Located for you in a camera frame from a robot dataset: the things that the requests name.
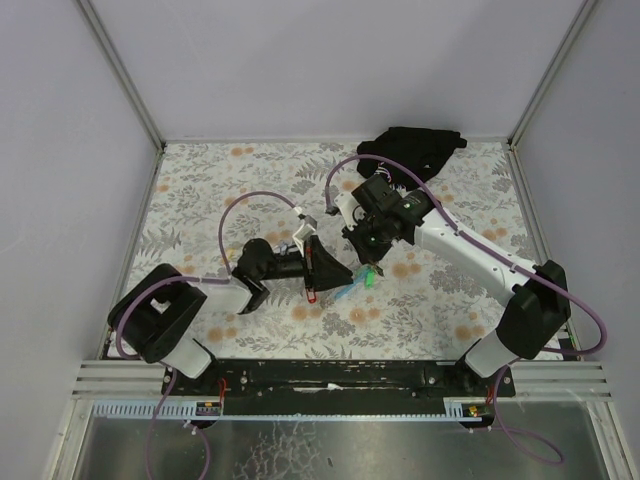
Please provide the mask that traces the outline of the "grey keyring with blue handle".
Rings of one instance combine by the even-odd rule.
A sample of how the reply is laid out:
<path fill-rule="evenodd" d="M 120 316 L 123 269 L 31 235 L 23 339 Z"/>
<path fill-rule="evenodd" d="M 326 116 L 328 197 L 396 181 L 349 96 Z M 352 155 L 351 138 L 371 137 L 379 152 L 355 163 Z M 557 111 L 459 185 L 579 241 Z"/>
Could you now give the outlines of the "grey keyring with blue handle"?
<path fill-rule="evenodd" d="M 363 283 L 366 279 L 367 273 L 361 272 L 359 273 L 353 280 L 353 282 L 349 285 L 346 285 L 340 288 L 333 296 L 335 300 L 339 300 L 349 294 L 354 288 Z"/>

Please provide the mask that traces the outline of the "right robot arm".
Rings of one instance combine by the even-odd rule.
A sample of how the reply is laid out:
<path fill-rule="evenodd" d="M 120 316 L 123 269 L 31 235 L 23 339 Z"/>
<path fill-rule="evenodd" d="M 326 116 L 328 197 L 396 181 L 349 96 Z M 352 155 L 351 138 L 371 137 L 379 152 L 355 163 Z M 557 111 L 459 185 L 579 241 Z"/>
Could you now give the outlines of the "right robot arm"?
<path fill-rule="evenodd" d="M 404 241 L 453 264 L 503 306 L 498 325 L 461 358 L 480 378 L 517 359 L 535 358 L 570 316 L 560 265 L 537 265 L 497 247 L 422 190 L 402 195 L 374 175 L 333 204 L 345 221 L 342 235 L 361 263 L 379 263 Z"/>

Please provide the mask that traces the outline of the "green key tag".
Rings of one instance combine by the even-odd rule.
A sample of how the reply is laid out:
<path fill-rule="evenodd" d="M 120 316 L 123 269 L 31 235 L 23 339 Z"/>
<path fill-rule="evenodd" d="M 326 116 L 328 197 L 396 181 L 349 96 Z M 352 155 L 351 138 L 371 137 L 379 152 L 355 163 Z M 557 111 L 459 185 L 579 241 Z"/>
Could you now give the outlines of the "green key tag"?
<path fill-rule="evenodd" d="M 357 280 L 364 289 L 369 290 L 375 286 L 377 277 L 378 271 L 373 266 L 365 266 L 358 273 Z"/>

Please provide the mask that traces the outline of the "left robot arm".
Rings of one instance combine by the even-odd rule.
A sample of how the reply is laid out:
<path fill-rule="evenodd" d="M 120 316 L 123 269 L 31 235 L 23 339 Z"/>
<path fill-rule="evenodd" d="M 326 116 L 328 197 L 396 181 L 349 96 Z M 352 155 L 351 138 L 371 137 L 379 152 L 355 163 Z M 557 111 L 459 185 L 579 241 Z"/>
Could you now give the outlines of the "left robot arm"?
<path fill-rule="evenodd" d="M 188 277 L 167 263 L 157 266 L 112 308 L 107 323 L 146 363 L 161 363 L 196 379 L 213 363 L 213 355 L 187 335 L 201 308 L 252 313 L 269 296 L 265 280 L 290 278 L 304 281 L 310 302 L 318 292 L 353 282 L 351 270 L 316 235 L 283 253 L 255 238 L 244 245 L 229 279 Z"/>

